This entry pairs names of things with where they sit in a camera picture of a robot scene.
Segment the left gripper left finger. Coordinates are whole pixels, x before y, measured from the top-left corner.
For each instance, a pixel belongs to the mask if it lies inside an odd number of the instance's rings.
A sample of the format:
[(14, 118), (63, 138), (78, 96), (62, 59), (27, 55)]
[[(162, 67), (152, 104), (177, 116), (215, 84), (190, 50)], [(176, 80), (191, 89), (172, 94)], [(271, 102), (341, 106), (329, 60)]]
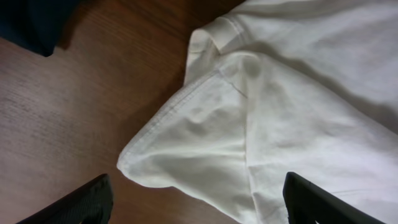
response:
[(113, 190), (108, 174), (101, 174), (17, 224), (108, 224)]

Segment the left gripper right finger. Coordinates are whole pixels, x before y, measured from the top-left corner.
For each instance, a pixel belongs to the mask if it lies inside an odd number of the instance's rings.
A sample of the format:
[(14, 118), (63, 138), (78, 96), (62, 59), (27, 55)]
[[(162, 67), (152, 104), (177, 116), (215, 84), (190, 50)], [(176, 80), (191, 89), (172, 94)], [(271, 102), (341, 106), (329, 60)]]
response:
[(383, 224), (295, 172), (285, 176), (283, 197), (289, 224)]

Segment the white printed t-shirt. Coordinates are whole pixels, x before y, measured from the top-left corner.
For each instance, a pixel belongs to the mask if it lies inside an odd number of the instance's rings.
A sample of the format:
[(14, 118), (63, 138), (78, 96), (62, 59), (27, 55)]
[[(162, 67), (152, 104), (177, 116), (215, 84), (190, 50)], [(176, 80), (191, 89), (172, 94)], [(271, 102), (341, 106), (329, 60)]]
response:
[(246, 1), (195, 30), (183, 87), (118, 169), (240, 223), (287, 223), (296, 172), (397, 222), (397, 2)]

